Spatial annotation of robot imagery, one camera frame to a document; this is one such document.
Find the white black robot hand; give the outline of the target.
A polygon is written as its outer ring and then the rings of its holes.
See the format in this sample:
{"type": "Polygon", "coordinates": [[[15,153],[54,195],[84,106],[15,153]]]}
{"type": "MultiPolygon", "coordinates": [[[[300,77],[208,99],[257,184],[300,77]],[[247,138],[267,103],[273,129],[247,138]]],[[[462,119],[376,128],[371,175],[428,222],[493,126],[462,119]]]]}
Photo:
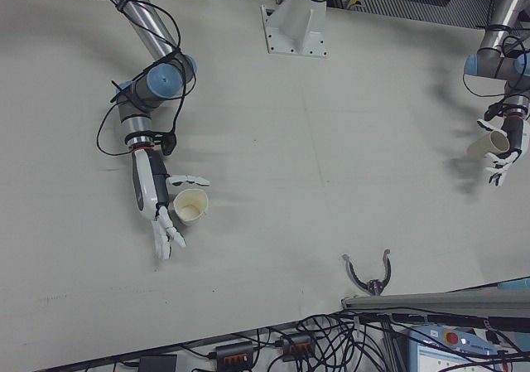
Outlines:
{"type": "Polygon", "coordinates": [[[186,247],[186,241],[174,225],[169,213],[168,186],[183,184],[207,187],[210,182],[201,176],[170,175],[161,154],[152,147],[132,151],[132,183],[137,208],[152,225],[155,255],[162,260],[171,257],[171,248],[177,244],[186,247]]]}
{"type": "Polygon", "coordinates": [[[490,173],[489,184],[501,186],[508,170],[528,151],[529,123],[524,117],[513,114],[504,118],[501,128],[496,128],[483,119],[478,119],[477,124],[489,133],[503,134],[508,140],[509,148],[506,152],[487,152],[484,155],[492,163],[491,167],[485,168],[490,173]]]}

